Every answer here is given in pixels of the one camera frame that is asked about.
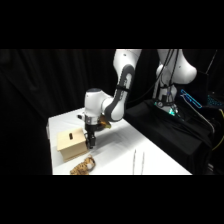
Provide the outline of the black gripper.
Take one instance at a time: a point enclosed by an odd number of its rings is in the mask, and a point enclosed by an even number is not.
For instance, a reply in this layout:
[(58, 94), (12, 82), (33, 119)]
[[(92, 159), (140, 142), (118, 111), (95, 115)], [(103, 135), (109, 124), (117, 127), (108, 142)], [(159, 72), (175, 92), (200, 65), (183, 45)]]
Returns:
[[(90, 142), (89, 138), (91, 138), (96, 131), (100, 130), (100, 125), (99, 124), (96, 124), (96, 125), (85, 124), (85, 130), (87, 133), (87, 138), (86, 138), (87, 148), (91, 149), (91, 142)], [(93, 136), (92, 137), (92, 147), (96, 146), (96, 141), (97, 141), (96, 136)]]

